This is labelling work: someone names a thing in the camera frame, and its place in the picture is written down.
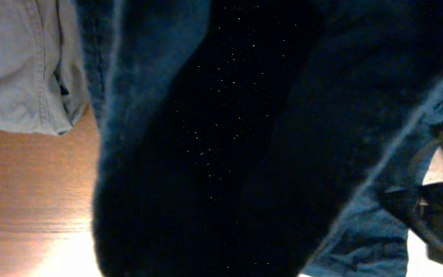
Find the navy blue shorts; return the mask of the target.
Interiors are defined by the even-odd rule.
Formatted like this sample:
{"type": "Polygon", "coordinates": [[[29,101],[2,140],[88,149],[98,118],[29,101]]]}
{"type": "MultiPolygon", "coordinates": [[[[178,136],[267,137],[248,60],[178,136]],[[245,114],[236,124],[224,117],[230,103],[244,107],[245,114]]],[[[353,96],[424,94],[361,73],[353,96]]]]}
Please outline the navy blue shorts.
{"type": "Polygon", "coordinates": [[[404,276],[443,1],[78,1],[103,276],[404,276]]]}

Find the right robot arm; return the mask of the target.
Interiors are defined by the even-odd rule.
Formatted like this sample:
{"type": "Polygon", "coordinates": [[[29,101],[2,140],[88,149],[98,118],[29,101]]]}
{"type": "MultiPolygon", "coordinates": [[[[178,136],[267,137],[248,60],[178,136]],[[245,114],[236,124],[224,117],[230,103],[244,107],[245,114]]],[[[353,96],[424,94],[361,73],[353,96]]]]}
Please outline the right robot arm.
{"type": "MultiPolygon", "coordinates": [[[[419,150],[408,165],[410,179],[428,152],[437,148],[443,151],[443,122],[432,127],[431,133],[433,140],[419,150]]],[[[443,182],[383,192],[378,200],[425,242],[427,257],[443,265],[443,182]]]]}

